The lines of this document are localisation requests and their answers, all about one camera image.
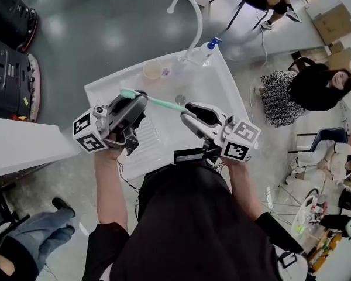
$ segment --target toothbrush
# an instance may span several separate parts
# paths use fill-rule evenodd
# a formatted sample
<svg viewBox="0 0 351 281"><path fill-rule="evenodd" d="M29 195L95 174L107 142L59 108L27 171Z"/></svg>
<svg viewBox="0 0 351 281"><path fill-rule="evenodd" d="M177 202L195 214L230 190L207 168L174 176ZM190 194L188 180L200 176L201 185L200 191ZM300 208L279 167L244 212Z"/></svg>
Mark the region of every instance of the toothbrush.
<svg viewBox="0 0 351 281"><path fill-rule="evenodd" d="M129 88L121 88L120 95L123 96L123 98L135 99L135 97L140 95L140 93L135 91L135 90L130 90ZM176 110L176 111L180 111L180 112L189 112L188 109L186 109L183 106L179 106L178 104L174 104L174 103L159 100L159 99L154 99L150 96L147 96L147 98L148 98L148 100L152 101L153 103L155 103L157 105L161 105L161 106L164 106L164 107Z"/></svg>

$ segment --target white robot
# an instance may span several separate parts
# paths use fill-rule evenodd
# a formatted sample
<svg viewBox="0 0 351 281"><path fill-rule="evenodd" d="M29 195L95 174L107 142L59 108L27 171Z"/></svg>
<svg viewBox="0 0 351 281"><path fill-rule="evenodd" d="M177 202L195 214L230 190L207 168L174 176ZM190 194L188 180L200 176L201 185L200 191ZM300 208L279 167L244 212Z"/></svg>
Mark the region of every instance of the white robot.
<svg viewBox="0 0 351 281"><path fill-rule="evenodd" d="M109 105L97 105L73 123L73 139L88 153L107 148L126 148L128 156L139 145L135 129L145 117L147 95L142 92L130 100L116 97ZM248 161L261 130L250 122L227 116L216 106L187 103L189 112L181 113L182 122L204 140L205 157L220 156ZM114 133L116 141L109 139Z"/></svg>

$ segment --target sink basin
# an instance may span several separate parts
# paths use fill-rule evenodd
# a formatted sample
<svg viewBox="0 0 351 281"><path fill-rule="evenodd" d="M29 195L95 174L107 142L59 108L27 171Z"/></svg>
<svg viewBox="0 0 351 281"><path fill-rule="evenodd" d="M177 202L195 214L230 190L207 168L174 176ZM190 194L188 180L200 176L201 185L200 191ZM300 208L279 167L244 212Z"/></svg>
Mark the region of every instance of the sink basin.
<svg viewBox="0 0 351 281"><path fill-rule="evenodd" d="M188 64L182 73L163 76L160 81L144 79L142 67L136 64L85 86L91 107L109 104L122 87L144 90L153 98L176 103L176 97L186 102L204 102L215 105L227 115L249 120L234 79L218 47L203 66ZM163 67L171 69L175 59L185 51L159 57ZM119 160L123 164L126 180L137 178L173 162L175 150L200 148L203 140L197 138L181 122L178 111L147 103L146 118L136 133L139 147L130 155L123 152Z"/></svg>

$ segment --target blue bottle cap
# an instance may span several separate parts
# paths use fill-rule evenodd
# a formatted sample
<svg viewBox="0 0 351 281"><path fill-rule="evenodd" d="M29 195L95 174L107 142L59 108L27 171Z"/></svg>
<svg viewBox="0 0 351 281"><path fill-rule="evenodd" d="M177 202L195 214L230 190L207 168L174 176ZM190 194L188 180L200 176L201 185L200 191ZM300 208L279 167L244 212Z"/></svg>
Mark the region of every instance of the blue bottle cap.
<svg viewBox="0 0 351 281"><path fill-rule="evenodd" d="M222 40L215 36L208 43L207 47L212 50L217 44L220 44L220 42L222 42Z"/></svg>

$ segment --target faucet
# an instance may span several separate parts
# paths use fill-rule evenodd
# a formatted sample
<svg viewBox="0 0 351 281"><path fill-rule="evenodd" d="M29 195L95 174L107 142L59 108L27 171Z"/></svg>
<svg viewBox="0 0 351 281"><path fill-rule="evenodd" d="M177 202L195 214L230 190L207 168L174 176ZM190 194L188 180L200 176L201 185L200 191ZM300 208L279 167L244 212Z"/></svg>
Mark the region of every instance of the faucet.
<svg viewBox="0 0 351 281"><path fill-rule="evenodd" d="M192 52L192 50L195 48L195 46L197 45L197 43L200 40L201 37L201 33L203 32L203 18L201 16L201 11L200 8L198 6L198 4L196 3L195 0L189 0L191 2L191 4L193 5L195 12L197 14L197 20L198 20L198 31L197 31L197 35L195 36L195 39L192 41L190 47L188 48L186 54L183 57L180 57L180 62L184 63L186 60L190 59L190 54ZM169 8L167 9L167 12L172 14L174 12L174 7L176 6L178 0L173 0L173 2L171 3L171 5L169 6Z"/></svg>

